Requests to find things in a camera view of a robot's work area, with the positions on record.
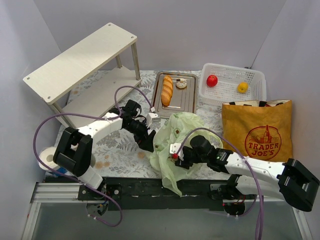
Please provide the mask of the white sprinkled toy donut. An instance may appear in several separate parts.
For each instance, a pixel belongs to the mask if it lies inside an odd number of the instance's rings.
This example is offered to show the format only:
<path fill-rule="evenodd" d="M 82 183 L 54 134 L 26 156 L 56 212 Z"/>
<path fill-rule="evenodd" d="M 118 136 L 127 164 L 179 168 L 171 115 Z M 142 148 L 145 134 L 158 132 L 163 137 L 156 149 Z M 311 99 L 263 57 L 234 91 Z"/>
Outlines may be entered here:
<path fill-rule="evenodd" d="M 175 80 L 175 86 L 178 88 L 178 89 L 185 89 L 188 85 L 188 81 L 184 78 L 177 78 Z"/>

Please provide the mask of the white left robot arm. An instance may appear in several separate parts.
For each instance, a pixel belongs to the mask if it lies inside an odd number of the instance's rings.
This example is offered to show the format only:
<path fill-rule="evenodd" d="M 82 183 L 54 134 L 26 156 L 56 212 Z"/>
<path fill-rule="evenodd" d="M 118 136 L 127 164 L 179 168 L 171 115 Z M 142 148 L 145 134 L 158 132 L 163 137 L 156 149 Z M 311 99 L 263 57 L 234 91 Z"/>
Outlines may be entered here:
<path fill-rule="evenodd" d="M 120 109 L 110 109 L 102 119 L 79 128 L 67 127 L 57 145 L 53 162 L 89 186 L 89 194 L 95 200 L 103 199 L 107 193 L 103 178 L 91 166 L 93 146 L 109 134 L 125 129 L 133 134 L 140 149 L 152 153 L 156 131 L 149 129 L 160 117 L 154 107 L 146 117 L 140 115 L 140 110 L 137 102 L 128 100 Z"/>

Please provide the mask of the red toy apple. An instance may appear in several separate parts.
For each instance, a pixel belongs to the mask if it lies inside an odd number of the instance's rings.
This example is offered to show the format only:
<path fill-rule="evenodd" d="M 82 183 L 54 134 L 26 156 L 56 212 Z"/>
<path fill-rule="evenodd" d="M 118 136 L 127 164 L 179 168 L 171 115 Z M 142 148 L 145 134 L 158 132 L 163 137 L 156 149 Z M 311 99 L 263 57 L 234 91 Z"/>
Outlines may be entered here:
<path fill-rule="evenodd" d="M 206 79 L 206 85 L 210 88 L 215 87 L 218 84 L 218 77 L 216 75 L 209 75 Z"/>

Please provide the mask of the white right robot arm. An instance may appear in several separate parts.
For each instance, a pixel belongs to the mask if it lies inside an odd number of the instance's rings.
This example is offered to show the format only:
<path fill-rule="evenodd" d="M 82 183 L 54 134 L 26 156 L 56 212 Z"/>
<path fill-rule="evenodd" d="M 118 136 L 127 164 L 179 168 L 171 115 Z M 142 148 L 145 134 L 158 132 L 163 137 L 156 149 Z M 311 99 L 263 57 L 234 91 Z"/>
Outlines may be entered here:
<path fill-rule="evenodd" d="M 231 150 L 215 148 L 202 135 L 193 137 L 190 146 L 171 144 L 169 153 L 178 167 L 189 169 L 194 164 L 206 164 L 215 172 L 229 174 L 228 183 L 214 190 L 223 199 L 262 195 L 285 200 L 298 210 L 310 212 L 320 186 L 315 175 L 296 159 L 270 162 L 241 158 Z"/>

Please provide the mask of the long orange toy bread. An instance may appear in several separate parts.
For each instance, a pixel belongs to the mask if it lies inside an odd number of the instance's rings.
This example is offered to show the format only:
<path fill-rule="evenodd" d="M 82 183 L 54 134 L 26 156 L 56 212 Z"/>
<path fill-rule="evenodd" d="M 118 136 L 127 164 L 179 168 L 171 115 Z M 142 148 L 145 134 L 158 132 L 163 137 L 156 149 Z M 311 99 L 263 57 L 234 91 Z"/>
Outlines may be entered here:
<path fill-rule="evenodd" d="M 173 96 L 173 81 L 168 75 L 164 76 L 162 91 L 161 91 L 161 103 L 167 107 L 170 105 Z"/>

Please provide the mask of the light green plastic grocery bag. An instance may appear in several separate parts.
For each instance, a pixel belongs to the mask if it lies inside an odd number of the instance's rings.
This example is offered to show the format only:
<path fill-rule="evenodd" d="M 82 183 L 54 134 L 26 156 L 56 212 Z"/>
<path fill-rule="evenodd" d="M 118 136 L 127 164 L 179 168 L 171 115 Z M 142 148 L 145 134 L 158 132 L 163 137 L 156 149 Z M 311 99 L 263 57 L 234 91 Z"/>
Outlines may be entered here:
<path fill-rule="evenodd" d="M 218 173 L 204 163 L 196 163 L 190 169 L 175 166 L 170 157 L 170 145 L 182 143 L 187 134 L 195 128 L 204 127 L 222 135 L 222 121 L 210 120 L 204 115 L 194 113 L 174 113 L 158 130 L 154 139 L 154 151 L 149 155 L 153 170 L 160 176 L 162 186 L 182 197 L 184 194 L 178 187 L 178 181 L 184 179 L 218 180 L 225 179 L 223 173 Z"/>

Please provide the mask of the yellow toy lemon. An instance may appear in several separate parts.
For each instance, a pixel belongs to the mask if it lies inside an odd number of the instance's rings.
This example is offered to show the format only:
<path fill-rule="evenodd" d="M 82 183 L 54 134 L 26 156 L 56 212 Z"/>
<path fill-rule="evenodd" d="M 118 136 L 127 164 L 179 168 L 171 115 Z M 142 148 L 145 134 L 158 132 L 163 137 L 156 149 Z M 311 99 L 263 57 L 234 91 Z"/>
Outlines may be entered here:
<path fill-rule="evenodd" d="M 247 82 L 241 82 L 238 86 L 237 86 L 237 91 L 241 94 L 245 94 L 248 91 L 249 85 Z"/>

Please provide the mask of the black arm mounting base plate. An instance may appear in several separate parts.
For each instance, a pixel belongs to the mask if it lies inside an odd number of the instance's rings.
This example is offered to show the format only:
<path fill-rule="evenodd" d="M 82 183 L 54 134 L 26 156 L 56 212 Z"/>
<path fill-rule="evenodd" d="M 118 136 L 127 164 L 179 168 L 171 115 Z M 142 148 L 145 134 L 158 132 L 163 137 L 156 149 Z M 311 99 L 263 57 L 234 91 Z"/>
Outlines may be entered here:
<path fill-rule="evenodd" d="M 104 177 L 100 189 L 122 210 L 209 209 L 223 211 L 225 201 L 215 193 L 226 180 L 183 179 L 177 182 L 182 197 L 157 178 Z"/>

